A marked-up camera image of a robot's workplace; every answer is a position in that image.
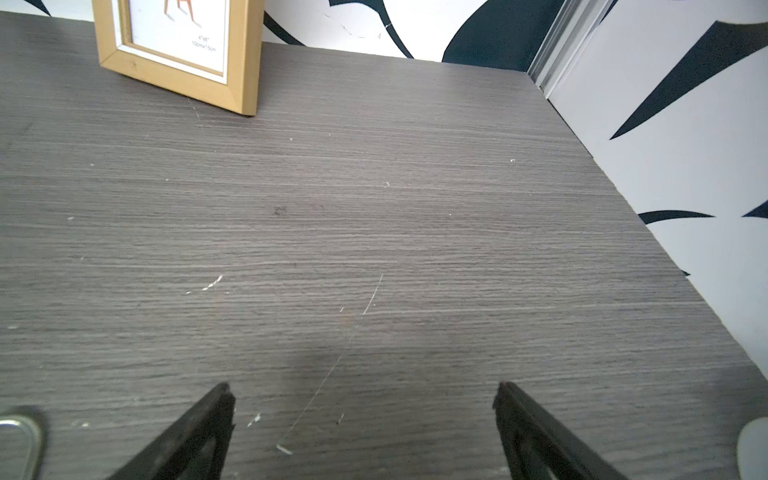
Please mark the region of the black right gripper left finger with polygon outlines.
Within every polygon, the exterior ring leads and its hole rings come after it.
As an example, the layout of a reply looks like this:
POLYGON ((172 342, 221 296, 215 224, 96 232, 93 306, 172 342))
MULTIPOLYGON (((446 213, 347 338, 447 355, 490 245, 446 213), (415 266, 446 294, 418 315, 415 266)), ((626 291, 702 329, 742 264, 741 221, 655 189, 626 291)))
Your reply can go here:
POLYGON ((228 383, 216 385, 111 477, 220 479, 234 431, 235 402, 228 383))

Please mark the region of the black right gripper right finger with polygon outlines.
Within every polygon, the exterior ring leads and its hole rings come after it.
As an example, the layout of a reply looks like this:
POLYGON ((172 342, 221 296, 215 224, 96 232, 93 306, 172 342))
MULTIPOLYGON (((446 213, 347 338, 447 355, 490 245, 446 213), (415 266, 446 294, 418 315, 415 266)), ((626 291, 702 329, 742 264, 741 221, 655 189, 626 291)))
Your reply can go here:
POLYGON ((513 479, 623 479, 619 472, 513 382, 493 402, 513 479))

